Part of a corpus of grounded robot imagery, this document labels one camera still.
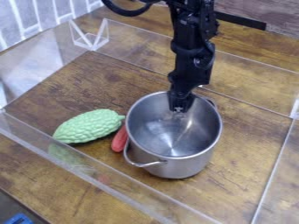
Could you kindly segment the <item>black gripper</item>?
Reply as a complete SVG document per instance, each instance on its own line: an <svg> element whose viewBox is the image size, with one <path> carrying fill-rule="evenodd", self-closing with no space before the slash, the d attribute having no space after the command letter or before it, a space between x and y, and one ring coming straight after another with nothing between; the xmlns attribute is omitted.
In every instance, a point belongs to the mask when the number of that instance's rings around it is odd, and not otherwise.
<svg viewBox="0 0 299 224"><path fill-rule="evenodd" d="M175 40L171 42L175 53L175 69L168 73L171 88L167 92L170 110L186 113L194 103L192 89L211 82L211 70L215 61L215 45L207 41L191 49L183 47Z"/></svg>

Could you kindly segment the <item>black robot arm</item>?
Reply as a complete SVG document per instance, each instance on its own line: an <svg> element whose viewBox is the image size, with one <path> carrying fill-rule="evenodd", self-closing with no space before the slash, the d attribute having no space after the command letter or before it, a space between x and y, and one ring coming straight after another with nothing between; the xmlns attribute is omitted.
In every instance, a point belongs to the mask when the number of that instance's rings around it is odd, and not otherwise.
<svg viewBox="0 0 299 224"><path fill-rule="evenodd" d="M218 35L220 24L214 0L170 0L167 4L174 29L171 49L175 53L175 68L168 73L170 110L186 113L195 98L192 90L211 81L215 45L210 39Z"/></svg>

